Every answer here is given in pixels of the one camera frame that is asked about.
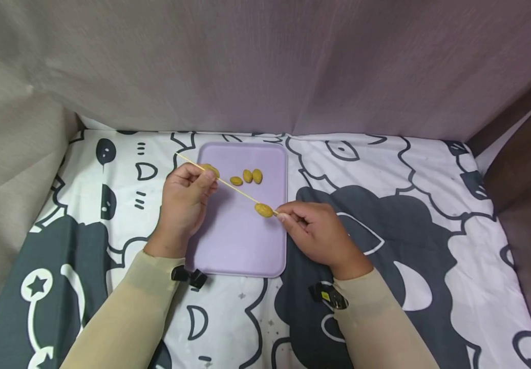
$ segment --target left hand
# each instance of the left hand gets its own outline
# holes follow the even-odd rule
[[[157,257],[184,257],[189,238],[204,221],[208,198],[217,188],[213,171],[191,163],[175,168],[165,179],[157,226],[144,251]]]

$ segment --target wrist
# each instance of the wrist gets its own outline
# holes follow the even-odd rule
[[[335,279],[350,280],[365,276],[374,270],[374,265],[359,249],[356,248],[349,257],[342,262],[329,265]]]
[[[175,232],[155,229],[144,246],[144,252],[154,257],[180,259],[185,257],[188,239]]]

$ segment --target black and white bedsheet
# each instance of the black and white bedsheet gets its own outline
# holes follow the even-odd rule
[[[440,368],[531,368],[531,319],[505,233],[464,144],[373,135],[82,131],[0,298],[0,368],[57,368],[152,232],[165,176],[208,141],[288,150],[288,200],[330,203]],[[276,279],[181,285],[149,366],[350,368],[332,281],[288,239]]]

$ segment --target potato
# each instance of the potato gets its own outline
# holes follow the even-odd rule
[[[255,183],[260,184],[263,179],[264,175],[261,173],[260,170],[253,170],[253,180],[255,181]]]
[[[205,170],[210,169],[214,172],[214,174],[216,174],[216,178],[220,178],[220,172],[218,171],[218,169],[212,167],[210,164],[202,164],[200,167],[203,167]]]
[[[253,174],[249,170],[244,170],[243,179],[245,180],[245,182],[251,183],[253,182]]]
[[[257,203],[257,205],[255,205],[255,210],[257,210],[257,213],[264,218],[270,218],[273,215],[273,210],[264,203]]]
[[[232,176],[230,178],[230,183],[233,183],[235,186],[240,186],[243,184],[243,180],[238,176]]]

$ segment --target bed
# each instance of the bed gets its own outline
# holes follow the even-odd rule
[[[0,367],[58,367],[158,217],[165,176],[211,141],[280,145],[288,200],[330,203],[440,368],[531,368],[531,318],[474,157],[459,141],[83,130],[0,296]],[[288,238],[274,279],[211,276],[177,291],[152,369],[349,368],[330,271]]]

